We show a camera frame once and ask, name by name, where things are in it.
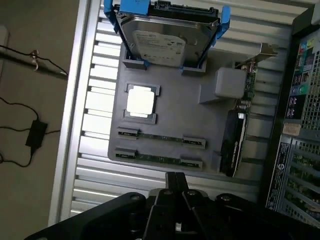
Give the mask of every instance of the aluminum panel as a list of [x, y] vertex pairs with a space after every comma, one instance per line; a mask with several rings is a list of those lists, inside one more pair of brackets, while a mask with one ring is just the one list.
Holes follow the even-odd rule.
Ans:
[[[173, 0], [199, 8], [231, 6], [230, 30], [216, 50], [246, 56], [259, 51], [260, 42], [278, 44], [279, 55], [259, 64], [257, 92], [252, 105], [256, 115], [274, 116], [285, 66], [290, 25], [305, 8], [258, 0]], [[103, 14], [103, 1], [80, 0], [58, 150], [49, 224], [62, 221], [125, 192], [143, 194], [165, 185], [165, 172], [108, 159], [110, 118], [118, 74], [121, 39]], [[232, 193], [256, 201], [270, 124], [251, 119], [250, 138], [243, 146], [238, 176], [216, 174], [187, 176], [191, 188], [211, 197]]]

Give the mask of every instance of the black mount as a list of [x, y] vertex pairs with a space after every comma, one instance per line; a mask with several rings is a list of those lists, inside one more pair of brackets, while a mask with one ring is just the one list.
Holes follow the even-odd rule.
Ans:
[[320, 229], [232, 194], [211, 200], [189, 189], [183, 172], [166, 188], [129, 192], [41, 230], [25, 240], [319, 239]]

